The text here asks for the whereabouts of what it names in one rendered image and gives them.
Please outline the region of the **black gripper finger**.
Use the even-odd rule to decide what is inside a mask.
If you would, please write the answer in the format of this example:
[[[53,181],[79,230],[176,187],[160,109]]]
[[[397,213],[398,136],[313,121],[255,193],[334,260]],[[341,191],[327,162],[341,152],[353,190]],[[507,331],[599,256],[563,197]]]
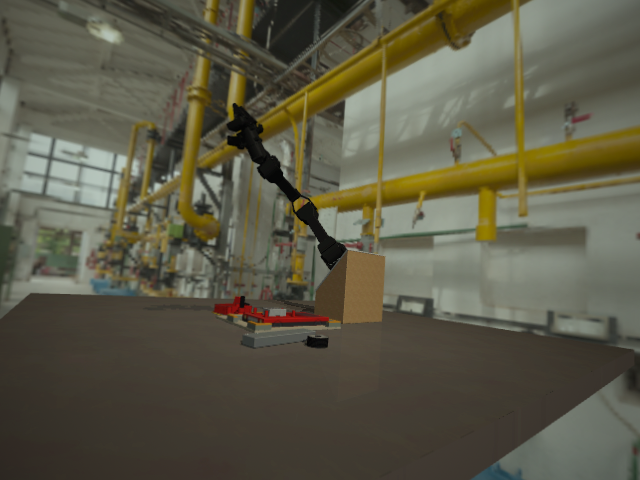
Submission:
[[[241,108],[234,103],[233,104],[233,110],[234,110],[234,120],[238,117],[244,117],[245,119],[248,119],[247,116],[241,111]]]
[[[252,118],[252,117],[251,117],[251,116],[250,116],[250,115],[249,115],[249,114],[248,114],[248,113],[247,113],[247,112],[242,108],[242,106],[240,106],[240,108],[241,108],[241,111],[242,111],[242,112],[247,116],[247,118],[248,118],[248,119],[246,119],[246,120],[247,120],[247,122],[248,122],[248,125],[250,125],[250,124],[252,124],[252,123],[257,124],[257,121],[255,121],[255,120],[254,120],[254,119],[253,119],[253,118]]]

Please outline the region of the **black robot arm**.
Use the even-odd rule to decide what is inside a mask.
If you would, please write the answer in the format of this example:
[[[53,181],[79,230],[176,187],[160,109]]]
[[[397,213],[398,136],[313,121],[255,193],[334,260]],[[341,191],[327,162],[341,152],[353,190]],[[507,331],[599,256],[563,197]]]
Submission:
[[[237,146],[238,149],[244,149],[246,146],[243,146],[243,143],[244,141],[239,133],[236,134],[236,136],[227,136],[228,145]],[[338,243],[334,238],[328,236],[318,221],[319,214],[316,211],[317,208],[309,198],[301,195],[297,189],[294,189],[294,187],[283,176],[283,171],[280,168],[280,162],[276,156],[271,156],[270,153],[264,149],[262,143],[253,144],[246,149],[248,150],[252,161],[260,164],[257,167],[257,170],[262,178],[267,179],[270,183],[275,183],[287,195],[287,198],[292,203],[293,212],[299,220],[310,226],[320,243],[317,245],[317,248],[321,253],[321,258],[331,270],[347,248],[344,244],[341,244],[340,242]],[[293,202],[300,197],[303,197],[310,202],[295,211]]]

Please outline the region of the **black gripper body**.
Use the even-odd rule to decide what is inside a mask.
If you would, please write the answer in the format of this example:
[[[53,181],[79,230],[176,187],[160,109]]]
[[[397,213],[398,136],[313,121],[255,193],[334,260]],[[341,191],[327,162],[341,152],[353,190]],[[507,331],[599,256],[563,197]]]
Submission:
[[[239,134],[242,136],[244,141],[243,146],[246,146],[246,148],[256,143],[262,143],[261,141],[263,141],[258,135],[263,132],[263,126],[258,124],[257,127],[255,123],[248,125],[247,120],[242,116],[228,123],[227,126],[229,131],[235,133],[241,131]]]

